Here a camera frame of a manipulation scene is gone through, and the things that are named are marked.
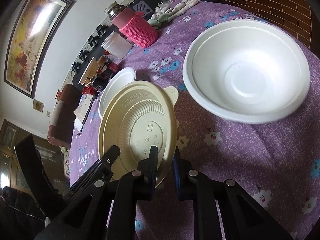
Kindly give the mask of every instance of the brown brick wall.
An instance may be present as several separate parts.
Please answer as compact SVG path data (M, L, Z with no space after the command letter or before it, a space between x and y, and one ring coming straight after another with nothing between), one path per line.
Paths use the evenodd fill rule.
M224 0L283 28L310 48L311 12L305 0Z

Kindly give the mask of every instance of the floral tablecloth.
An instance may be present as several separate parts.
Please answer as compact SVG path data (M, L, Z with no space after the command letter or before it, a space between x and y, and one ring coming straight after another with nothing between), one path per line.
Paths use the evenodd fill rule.
M320 215L319 59L297 41L309 62L310 90L294 114L273 123L249 125L217 117L199 106L183 83L182 65L191 42L205 29L237 18L265 21L230 5L200 2L159 30L152 46L134 46L119 65L133 67L137 80L178 88L175 112L182 158L210 179L237 181L293 239L303 239ZM74 131L70 184L98 159L99 100L82 134ZM178 201L172 171L151 202L138 202L136 232L140 240L194 239L192 202Z

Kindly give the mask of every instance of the brown sofa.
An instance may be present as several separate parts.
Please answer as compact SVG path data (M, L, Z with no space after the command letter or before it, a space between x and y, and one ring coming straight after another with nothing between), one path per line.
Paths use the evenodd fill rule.
M73 85L64 86L50 120L49 143L70 149L76 118L73 111L79 106L80 98L81 93Z

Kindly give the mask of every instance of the pink bottle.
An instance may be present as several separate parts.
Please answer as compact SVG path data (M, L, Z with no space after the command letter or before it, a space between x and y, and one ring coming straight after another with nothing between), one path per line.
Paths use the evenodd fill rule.
M114 2L105 10L105 13L109 15L111 22L119 28L121 33L141 48L149 47L158 38L158 33L142 18L143 13L141 12L134 12Z

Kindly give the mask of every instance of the silver rivet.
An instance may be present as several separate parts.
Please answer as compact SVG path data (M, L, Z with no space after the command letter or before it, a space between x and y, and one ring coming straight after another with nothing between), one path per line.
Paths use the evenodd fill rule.
M104 184L103 180L97 180L97 181L94 183L94 185L95 185L96 187L102 187L103 184Z
M229 187L233 187L236 184L236 182L233 179L227 179L226 184Z
M197 176L197 175L199 174L199 172L196 171L196 170L190 170L190 171L188 172L188 174L189 174L190 176L194 177L194 176Z
M135 171L133 171L131 174L132 174L132 176L134 176L134 177L139 177L139 176L141 175L141 171L135 170Z

